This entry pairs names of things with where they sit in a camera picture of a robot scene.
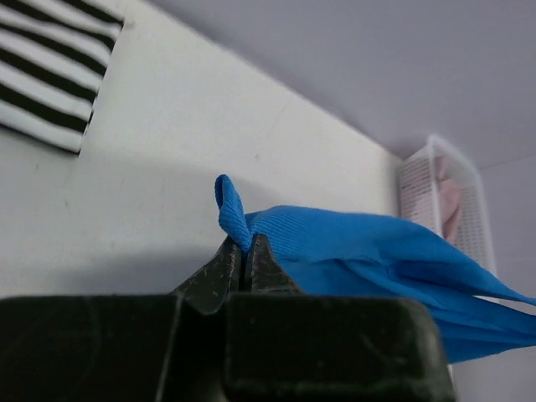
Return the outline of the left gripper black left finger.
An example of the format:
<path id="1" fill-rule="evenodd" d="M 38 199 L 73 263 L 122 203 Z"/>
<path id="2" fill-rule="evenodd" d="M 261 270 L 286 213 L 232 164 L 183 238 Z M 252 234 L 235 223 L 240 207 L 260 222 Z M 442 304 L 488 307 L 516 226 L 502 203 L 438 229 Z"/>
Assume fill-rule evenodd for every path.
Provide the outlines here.
<path id="1" fill-rule="evenodd" d="M 242 252 L 227 237 L 213 258 L 173 290 L 201 314 L 218 312 L 230 292 L 240 289 Z"/>

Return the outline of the blue tank top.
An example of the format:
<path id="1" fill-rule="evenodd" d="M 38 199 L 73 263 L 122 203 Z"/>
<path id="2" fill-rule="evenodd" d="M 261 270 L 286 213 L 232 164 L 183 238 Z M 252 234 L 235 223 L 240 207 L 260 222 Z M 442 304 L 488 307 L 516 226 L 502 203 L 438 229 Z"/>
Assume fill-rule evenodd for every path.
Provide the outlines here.
<path id="1" fill-rule="evenodd" d="M 429 229 L 387 215 L 276 206 L 246 213 L 231 179 L 214 185 L 221 229 L 243 252 L 265 235 L 276 262 L 305 292 L 406 297 L 424 304 L 451 363 L 535 344 L 532 297 L 505 286 Z"/>

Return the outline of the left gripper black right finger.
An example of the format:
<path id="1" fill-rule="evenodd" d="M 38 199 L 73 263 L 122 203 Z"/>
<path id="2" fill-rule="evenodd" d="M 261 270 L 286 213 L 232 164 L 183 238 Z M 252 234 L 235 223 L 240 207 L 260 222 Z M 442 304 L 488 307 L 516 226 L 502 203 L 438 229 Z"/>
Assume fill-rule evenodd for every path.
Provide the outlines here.
<path id="1" fill-rule="evenodd" d="M 245 290 L 252 293 L 303 294 L 303 290 L 276 262 L 265 234 L 256 234 L 245 263 Z"/>

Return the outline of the black white striped tank top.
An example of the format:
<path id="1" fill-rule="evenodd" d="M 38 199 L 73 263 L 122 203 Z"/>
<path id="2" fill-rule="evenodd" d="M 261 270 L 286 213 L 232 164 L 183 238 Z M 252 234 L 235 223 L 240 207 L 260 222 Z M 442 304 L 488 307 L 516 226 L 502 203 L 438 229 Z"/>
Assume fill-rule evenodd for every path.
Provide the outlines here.
<path id="1" fill-rule="evenodd" d="M 79 153 L 124 23 L 97 1 L 2 1 L 1 127 Z"/>

